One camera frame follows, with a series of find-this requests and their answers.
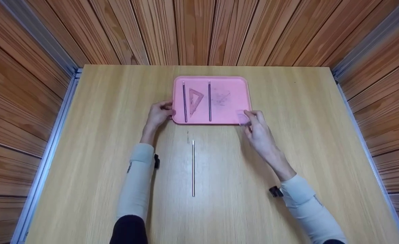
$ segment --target hand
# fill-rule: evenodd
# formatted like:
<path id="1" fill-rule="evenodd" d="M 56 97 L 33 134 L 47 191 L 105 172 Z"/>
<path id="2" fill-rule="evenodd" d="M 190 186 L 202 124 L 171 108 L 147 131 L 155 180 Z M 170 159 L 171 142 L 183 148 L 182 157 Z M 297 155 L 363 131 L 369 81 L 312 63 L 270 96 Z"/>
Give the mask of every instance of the hand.
<path id="1" fill-rule="evenodd" d="M 145 126 L 157 129 L 165 120 L 175 114 L 172 109 L 172 100 L 157 102 L 151 105 Z"/>
<path id="2" fill-rule="evenodd" d="M 296 172 L 287 162 L 284 153 L 275 143 L 269 126 L 261 111 L 247 111 L 251 124 L 246 126 L 245 134 L 252 147 L 272 167 L 280 181 L 287 181 L 296 175 Z"/>
<path id="3" fill-rule="evenodd" d="M 153 145 L 157 128 L 175 114 L 175 110 L 172 109 L 172 103 L 172 100 L 168 100 L 151 105 L 147 122 L 142 130 L 141 143 Z"/>

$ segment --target dark rod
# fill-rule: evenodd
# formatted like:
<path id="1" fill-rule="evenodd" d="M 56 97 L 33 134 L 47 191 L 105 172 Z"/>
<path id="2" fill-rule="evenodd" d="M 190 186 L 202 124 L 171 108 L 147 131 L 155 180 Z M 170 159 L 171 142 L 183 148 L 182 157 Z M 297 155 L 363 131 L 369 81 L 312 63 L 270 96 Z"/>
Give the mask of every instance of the dark rod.
<path id="1" fill-rule="evenodd" d="M 209 121 L 212 121 L 212 91 L 210 88 L 210 82 L 209 82 Z"/>
<path id="2" fill-rule="evenodd" d="M 183 102 L 184 102 L 184 122 L 187 123 L 187 109 L 186 109 L 186 87 L 183 82 Z"/>

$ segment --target pink tray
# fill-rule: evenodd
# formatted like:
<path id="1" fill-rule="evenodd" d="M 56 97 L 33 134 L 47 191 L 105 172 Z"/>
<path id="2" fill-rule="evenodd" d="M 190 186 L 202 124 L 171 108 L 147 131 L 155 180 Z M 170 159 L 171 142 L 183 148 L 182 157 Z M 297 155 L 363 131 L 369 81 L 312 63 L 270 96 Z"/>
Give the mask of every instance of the pink tray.
<path id="1" fill-rule="evenodd" d="M 184 116 L 183 82 L 187 122 Z M 209 82 L 212 121 L 209 121 Z M 197 94 L 202 94 L 203 98 L 191 116 L 190 95 L 194 105 L 200 97 Z M 176 110 L 173 120 L 177 124 L 240 124 L 241 111 L 251 110 L 248 83 L 238 76 L 179 76 L 174 80 L 173 100 Z"/>

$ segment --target triangle ruler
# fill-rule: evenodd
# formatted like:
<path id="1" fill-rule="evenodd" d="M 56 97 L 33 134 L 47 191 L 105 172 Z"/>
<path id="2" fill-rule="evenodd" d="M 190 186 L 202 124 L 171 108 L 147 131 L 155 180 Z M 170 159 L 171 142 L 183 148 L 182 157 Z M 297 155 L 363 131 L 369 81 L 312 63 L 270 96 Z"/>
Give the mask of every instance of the triangle ruler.
<path id="1" fill-rule="evenodd" d="M 197 95 L 198 98 L 196 99 L 195 103 L 193 102 L 194 95 Z M 199 91 L 195 91 L 192 88 L 189 88 L 189 113 L 190 117 L 195 112 L 196 108 L 200 104 L 201 100 L 203 99 L 204 94 L 200 93 Z"/>

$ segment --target black sleeve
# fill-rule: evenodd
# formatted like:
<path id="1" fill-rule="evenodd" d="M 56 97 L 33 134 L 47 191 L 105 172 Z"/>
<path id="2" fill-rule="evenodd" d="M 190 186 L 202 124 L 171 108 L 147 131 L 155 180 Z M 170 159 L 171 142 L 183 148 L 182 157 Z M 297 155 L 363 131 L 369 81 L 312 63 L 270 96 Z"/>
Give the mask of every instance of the black sleeve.
<path id="1" fill-rule="evenodd" d="M 115 223 L 110 244 L 148 244 L 142 218 L 136 215 L 119 218 Z"/>
<path id="2" fill-rule="evenodd" d="M 339 240 L 331 239 L 331 240 L 325 241 L 323 244 L 344 244 L 344 243 Z"/>

